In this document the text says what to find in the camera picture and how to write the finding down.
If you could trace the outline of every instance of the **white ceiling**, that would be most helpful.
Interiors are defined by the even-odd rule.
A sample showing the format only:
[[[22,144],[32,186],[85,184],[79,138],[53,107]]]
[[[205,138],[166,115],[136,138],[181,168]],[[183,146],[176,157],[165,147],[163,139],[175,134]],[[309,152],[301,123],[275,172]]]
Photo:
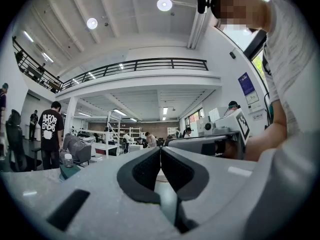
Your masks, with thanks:
[[[196,8],[174,5],[170,11],[163,12],[157,8],[157,1],[31,0],[21,17],[17,41],[23,43],[25,50],[33,50],[33,54],[38,56],[35,59],[42,64],[45,61],[35,48],[35,44],[41,45],[54,61],[46,62],[47,70],[57,75],[74,58],[113,39],[146,33],[189,36]],[[197,0],[179,1],[197,3]],[[96,29],[87,28],[88,18],[97,19]],[[26,41],[23,31],[30,34],[34,43]],[[123,49],[114,51],[113,54],[93,57],[64,78],[70,79],[101,65],[121,62],[127,52],[128,50]]]
[[[106,116],[109,111],[119,109],[127,114],[122,118],[136,118],[131,114],[133,112],[143,121],[145,120],[177,120],[177,118],[191,106],[197,105],[204,94],[205,89],[170,89],[170,90],[137,90],[131,92],[114,92],[111,93],[127,109],[123,109],[105,96],[92,96],[80,98],[89,103],[84,105],[78,101],[75,110],[75,116],[81,116],[78,112],[90,116]],[[68,100],[62,102],[62,113],[67,112]],[[167,107],[167,114],[163,115],[163,108]],[[118,113],[112,112],[113,115],[119,116]]]

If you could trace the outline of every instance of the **black metal railing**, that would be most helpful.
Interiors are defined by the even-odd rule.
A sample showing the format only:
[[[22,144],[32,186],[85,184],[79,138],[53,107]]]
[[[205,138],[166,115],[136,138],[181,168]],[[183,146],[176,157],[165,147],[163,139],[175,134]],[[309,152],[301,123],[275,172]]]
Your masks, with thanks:
[[[207,71],[208,68],[206,63],[206,60],[197,58],[145,58],[123,61],[111,65],[101,66],[69,79],[63,83],[61,86],[61,91],[93,79],[132,71],[164,69]]]
[[[42,67],[42,65],[34,60],[14,38],[12,41],[15,59],[20,71],[44,88],[50,89],[53,93],[60,91],[63,82],[48,72],[45,66]]]

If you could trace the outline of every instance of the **brick wall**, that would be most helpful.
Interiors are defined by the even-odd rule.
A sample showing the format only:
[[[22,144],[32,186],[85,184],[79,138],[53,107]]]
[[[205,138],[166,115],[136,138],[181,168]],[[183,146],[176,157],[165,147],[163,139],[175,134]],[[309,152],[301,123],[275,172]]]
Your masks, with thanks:
[[[112,127],[118,127],[117,123],[112,123]],[[142,132],[149,132],[158,138],[166,139],[168,137],[169,127],[179,127],[179,122],[155,122],[155,123],[121,123],[120,128],[139,128],[142,127]],[[89,122],[88,130],[104,131],[105,123]]]

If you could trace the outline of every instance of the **bottle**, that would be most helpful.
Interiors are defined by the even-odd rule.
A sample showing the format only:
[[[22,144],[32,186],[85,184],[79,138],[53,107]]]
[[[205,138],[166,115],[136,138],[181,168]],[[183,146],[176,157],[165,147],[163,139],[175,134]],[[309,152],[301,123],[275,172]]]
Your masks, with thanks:
[[[71,168],[74,166],[74,161],[72,160],[71,154],[65,154],[64,155],[64,166],[67,168]]]

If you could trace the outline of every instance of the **blue poster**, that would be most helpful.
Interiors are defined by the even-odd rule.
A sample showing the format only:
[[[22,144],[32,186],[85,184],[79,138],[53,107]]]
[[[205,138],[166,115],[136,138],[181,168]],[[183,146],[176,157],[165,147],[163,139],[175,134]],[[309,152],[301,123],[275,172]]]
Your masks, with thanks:
[[[252,84],[247,72],[240,76],[238,80],[243,90],[244,96],[247,96],[248,94],[255,91],[254,85]]]

